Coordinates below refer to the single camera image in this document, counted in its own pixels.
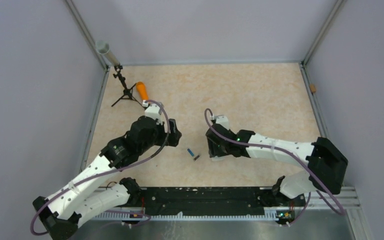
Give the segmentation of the blue AA battery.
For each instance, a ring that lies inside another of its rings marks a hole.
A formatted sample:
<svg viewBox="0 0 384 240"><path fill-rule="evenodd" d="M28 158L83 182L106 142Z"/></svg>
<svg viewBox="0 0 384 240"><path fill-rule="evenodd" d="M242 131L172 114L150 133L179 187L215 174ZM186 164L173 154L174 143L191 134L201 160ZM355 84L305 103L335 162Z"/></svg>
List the blue AA battery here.
<svg viewBox="0 0 384 240"><path fill-rule="evenodd" d="M195 156L194 153L192 152L192 150L191 150L190 148L188 148L187 151L188 151L188 153L189 153L192 157Z"/></svg>

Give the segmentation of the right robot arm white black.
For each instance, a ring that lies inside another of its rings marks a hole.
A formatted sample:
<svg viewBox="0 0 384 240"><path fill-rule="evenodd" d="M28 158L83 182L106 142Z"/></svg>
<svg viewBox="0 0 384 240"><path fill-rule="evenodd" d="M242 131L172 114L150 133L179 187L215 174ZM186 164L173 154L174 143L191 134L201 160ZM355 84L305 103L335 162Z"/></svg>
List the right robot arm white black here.
<svg viewBox="0 0 384 240"><path fill-rule="evenodd" d="M209 127L205 136L211 158L270 159L301 167L298 173L281 176L272 187L273 200L279 206L287 206L304 193L322 191L338 195L341 192L349 161L328 138L292 142L251 130L234 133L219 123Z"/></svg>

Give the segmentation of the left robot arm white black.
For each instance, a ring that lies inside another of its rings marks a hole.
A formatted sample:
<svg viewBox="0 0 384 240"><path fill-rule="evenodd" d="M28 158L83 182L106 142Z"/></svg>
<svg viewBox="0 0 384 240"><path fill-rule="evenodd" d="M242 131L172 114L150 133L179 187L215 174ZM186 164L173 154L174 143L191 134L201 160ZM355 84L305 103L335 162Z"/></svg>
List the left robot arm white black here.
<svg viewBox="0 0 384 240"><path fill-rule="evenodd" d="M45 234L53 240L67 240L91 218L116 206L136 206L141 200L141 189L135 179L125 177L117 184L95 193L104 182L117 173L135 167L139 157L151 147L159 154L165 146L176 147L182 133L175 119L165 124L148 116L141 116L132 123L124 135L110 140L95 159L66 186L48 197L37 197L32 205L36 210L30 231L39 235L34 225L37 219L43 224Z"/></svg>

